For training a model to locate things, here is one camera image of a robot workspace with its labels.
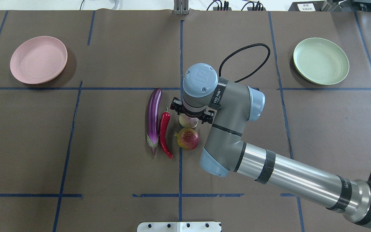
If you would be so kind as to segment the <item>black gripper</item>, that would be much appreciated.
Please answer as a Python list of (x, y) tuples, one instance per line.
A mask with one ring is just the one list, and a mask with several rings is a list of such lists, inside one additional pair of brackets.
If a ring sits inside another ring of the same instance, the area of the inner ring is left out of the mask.
[(176, 111), (178, 115), (184, 114), (190, 118), (197, 118), (202, 124), (212, 124), (214, 121), (215, 111), (208, 110), (207, 106), (192, 107), (185, 100), (180, 100), (177, 97), (173, 98), (170, 109)]

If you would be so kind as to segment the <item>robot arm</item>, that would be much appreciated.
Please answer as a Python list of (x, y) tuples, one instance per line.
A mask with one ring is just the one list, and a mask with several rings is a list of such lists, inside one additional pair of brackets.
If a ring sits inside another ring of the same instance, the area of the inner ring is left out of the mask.
[(259, 119), (265, 96), (219, 77), (208, 64), (190, 66), (182, 87), (183, 98), (174, 98), (171, 110), (212, 125), (200, 158), (206, 172), (220, 177), (240, 173), (371, 228), (371, 173), (366, 181), (350, 181), (242, 141), (246, 123)]

